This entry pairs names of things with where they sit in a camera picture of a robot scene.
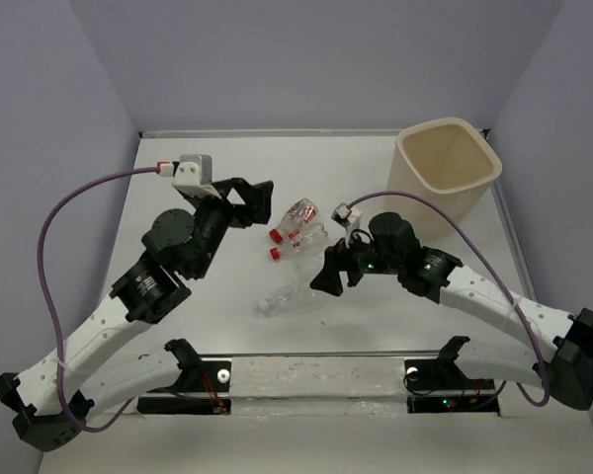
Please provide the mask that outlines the red-cap labelled bottle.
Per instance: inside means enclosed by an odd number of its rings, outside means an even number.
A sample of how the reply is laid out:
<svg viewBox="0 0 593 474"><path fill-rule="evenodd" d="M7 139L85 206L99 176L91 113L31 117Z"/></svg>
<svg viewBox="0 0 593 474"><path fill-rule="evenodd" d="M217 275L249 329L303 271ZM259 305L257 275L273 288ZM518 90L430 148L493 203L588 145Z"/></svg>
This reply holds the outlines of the red-cap labelled bottle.
<svg viewBox="0 0 593 474"><path fill-rule="evenodd" d="M279 260L304 256L319 250L328 242L328 233L322 223L313 223L290 234L287 240L269 250L270 258Z"/></svg>

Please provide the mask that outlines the clear white-cap bottle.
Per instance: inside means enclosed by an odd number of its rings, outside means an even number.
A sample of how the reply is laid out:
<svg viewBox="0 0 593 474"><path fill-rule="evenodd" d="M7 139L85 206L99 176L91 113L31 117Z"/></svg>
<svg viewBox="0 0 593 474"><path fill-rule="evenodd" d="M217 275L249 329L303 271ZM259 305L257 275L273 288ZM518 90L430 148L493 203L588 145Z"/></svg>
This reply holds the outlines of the clear white-cap bottle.
<svg viewBox="0 0 593 474"><path fill-rule="evenodd" d="M257 310L264 317L292 315L316 307L325 294L313 290L308 283L296 282L277 288L257 302Z"/></svg>

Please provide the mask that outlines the crushed red-cap bottle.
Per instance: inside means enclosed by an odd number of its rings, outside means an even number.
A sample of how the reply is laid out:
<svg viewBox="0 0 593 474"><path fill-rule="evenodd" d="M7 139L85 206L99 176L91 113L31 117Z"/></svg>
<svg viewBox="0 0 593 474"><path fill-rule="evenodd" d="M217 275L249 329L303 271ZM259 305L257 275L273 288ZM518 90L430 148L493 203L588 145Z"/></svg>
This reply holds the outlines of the crushed red-cap bottle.
<svg viewBox="0 0 593 474"><path fill-rule="evenodd" d="M270 239L276 244L293 239L298 232L318 214L317 206L308 198L302 198L285 213L281 222L269 231Z"/></svg>

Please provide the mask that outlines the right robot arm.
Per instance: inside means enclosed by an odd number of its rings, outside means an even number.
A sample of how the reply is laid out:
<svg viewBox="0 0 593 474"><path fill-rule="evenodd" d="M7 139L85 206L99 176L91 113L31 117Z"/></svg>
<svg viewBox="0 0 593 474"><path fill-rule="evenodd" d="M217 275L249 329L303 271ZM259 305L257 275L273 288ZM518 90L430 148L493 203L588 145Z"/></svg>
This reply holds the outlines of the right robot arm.
<svg viewBox="0 0 593 474"><path fill-rule="evenodd" d="M310 287L333 296L365 275L394 276L409 293L459 310L517 341L484 351L469 336L453 336L435 359L445 386L467 379L500 379L547 389L553 400L587 411L593 404L593 311L550 308L480 275L442 250L420 244L411 224L394 212L373 217L366 230L344 221L346 235L324 252Z"/></svg>

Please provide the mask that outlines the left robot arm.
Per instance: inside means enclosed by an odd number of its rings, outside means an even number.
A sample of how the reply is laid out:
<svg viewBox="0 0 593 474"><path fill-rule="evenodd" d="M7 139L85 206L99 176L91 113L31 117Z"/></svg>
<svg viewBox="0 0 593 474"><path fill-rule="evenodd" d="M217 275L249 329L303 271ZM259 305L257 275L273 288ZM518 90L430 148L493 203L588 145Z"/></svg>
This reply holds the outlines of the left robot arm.
<svg viewBox="0 0 593 474"><path fill-rule="evenodd" d="M100 368L135 337L159 324L191 295L186 283L206 276L230 228L265 224L274 184L242 178L181 193L192 210L159 214L143 235L143 253L113 283L97 309L35 365L0 375L0 402L10 408L18 438L42 452L91 432L90 419L145 392L211 385L204 362L184 339L105 374Z"/></svg>

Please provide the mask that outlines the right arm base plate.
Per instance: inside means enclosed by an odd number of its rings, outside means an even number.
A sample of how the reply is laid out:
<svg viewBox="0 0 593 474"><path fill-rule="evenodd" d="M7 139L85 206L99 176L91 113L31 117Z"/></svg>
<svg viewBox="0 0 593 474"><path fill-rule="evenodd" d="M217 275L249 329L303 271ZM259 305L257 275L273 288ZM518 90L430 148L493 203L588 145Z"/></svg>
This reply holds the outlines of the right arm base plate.
<svg viewBox="0 0 593 474"><path fill-rule="evenodd" d="M469 379L455 366L435 358L404 362L403 387L409 414L500 414L497 384L492 379Z"/></svg>

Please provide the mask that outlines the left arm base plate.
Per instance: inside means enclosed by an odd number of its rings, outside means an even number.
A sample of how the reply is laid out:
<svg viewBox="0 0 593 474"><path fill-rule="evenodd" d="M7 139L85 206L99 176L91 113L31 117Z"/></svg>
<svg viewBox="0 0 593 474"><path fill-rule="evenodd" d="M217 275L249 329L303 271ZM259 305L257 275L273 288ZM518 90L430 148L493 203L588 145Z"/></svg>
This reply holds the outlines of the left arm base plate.
<svg viewBox="0 0 593 474"><path fill-rule="evenodd" d="M204 357L203 362L195 380L179 388L151 390L138 398L135 410L141 415L229 415L232 359L212 356Z"/></svg>

